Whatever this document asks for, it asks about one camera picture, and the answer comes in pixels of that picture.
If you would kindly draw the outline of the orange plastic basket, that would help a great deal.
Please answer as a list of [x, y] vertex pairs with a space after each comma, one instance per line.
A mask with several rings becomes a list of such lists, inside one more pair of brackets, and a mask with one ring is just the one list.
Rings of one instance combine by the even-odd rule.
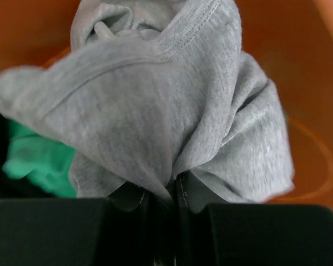
[[[78, 1], [0, 1], [0, 71], [67, 54]], [[243, 46], [289, 116], [295, 189], [276, 203], [333, 209], [333, 1], [237, 1]]]

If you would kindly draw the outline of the grey tank top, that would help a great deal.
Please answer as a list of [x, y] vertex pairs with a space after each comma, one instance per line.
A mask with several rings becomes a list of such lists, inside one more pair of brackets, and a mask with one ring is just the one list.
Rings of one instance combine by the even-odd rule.
[[276, 87], [241, 42], [234, 1], [81, 1], [67, 57], [0, 73], [0, 113], [76, 150], [79, 197], [131, 182], [170, 203], [191, 171], [264, 202], [294, 168]]

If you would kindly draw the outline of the green tank top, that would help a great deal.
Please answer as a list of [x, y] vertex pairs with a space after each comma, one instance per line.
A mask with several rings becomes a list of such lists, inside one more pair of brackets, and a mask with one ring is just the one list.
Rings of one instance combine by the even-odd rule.
[[26, 178], [44, 192], [57, 197], [76, 196], [68, 172], [75, 150], [43, 137], [13, 121], [8, 122], [9, 145], [3, 172], [11, 179]]

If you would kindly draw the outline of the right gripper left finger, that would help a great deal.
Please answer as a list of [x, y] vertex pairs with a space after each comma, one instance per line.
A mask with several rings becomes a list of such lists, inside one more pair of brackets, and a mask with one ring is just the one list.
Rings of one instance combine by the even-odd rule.
[[132, 183], [125, 183], [108, 199], [117, 210], [112, 232], [121, 258], [153, 260], [150, 193]]

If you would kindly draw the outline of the black tank top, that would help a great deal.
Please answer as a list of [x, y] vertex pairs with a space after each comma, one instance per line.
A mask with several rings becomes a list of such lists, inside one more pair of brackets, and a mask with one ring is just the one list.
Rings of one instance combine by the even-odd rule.
[[0, 115], [0, 199], [4, 198], [53, 198], [54, 195], [44, 192], [31, 184], [27, 178], [13, 180], [3, 172], [8, 153], [9, 137], [5, 118]]

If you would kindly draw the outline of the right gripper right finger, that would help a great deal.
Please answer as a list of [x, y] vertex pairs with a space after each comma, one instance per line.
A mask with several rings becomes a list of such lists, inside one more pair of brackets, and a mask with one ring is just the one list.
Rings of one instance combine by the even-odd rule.
[[216, 260], [211, 203], [225, 201], [203, 184], [192, 172], [175, 181], [178, 211], [177, 260]]

